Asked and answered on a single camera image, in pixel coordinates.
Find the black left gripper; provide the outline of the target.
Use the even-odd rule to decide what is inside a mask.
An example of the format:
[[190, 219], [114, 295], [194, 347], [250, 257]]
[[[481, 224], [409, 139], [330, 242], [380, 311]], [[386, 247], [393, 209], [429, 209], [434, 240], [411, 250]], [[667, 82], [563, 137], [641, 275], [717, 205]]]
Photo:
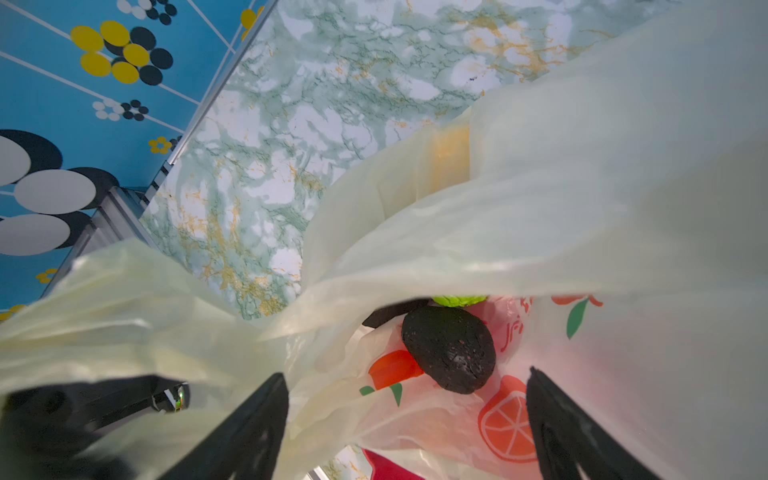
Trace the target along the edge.
[[190, 386], [154, 375], [44, 385], [1, 397], [3, 479], [135, 479], [117, 455], [88, 448], [132, 416], [185, 409]]

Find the green lime fruit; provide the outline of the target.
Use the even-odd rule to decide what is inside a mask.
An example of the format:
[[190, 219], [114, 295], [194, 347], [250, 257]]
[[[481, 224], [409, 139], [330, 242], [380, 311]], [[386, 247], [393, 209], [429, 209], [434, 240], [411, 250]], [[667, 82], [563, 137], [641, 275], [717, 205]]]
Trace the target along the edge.
[[431, 301], [442, 307], [465, 308], [480, 304], [487, 299], [487, 296], [434, 296]]

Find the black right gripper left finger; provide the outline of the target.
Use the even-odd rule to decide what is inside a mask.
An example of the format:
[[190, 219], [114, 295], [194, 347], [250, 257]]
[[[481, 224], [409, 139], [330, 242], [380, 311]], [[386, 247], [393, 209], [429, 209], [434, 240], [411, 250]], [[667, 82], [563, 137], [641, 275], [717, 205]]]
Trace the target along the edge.
[[270, 480], [286, 427], [289, 392], [275, 373], [161, 480]]

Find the dark avocado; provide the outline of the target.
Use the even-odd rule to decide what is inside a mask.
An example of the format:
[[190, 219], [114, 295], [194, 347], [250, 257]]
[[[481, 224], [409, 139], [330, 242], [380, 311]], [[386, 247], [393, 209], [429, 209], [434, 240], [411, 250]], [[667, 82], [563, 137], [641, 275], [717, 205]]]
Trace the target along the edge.
[[481, 319], [459, 309], [422, 306], [404, 317], [402, 341], [425, 374], [462, 395], [481, 389], [496, 367], [492, 334]]

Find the yellowish printed plastic bag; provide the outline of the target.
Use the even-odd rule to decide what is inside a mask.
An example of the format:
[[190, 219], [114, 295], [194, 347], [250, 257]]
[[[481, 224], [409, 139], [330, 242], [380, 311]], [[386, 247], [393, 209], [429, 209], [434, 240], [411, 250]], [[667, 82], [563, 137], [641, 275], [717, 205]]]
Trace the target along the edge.
[[[353, 167], [304, 241], [302, 290], [247, 322], [130, 240], [1, 328], [1, 397], [155, 374], [192, 405], [89, 454], [160, 479], [270, 376], [289, 392], [271, 479], [356, 444], [436, 479], [539, 479], [543, 371], [662, 479], [767, 475], [767, 5], [689, 1], [450, 125]], [[469, 395], [406, 349], [434, 296], [490, 330]]]

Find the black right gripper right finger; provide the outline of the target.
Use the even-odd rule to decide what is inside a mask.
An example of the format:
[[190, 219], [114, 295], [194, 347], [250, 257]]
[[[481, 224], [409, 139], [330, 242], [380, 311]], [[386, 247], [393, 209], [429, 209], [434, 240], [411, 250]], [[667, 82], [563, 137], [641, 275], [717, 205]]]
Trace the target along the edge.
[[655, 479], [543, 371], [530, 369], [526, 406], [545, 479]]

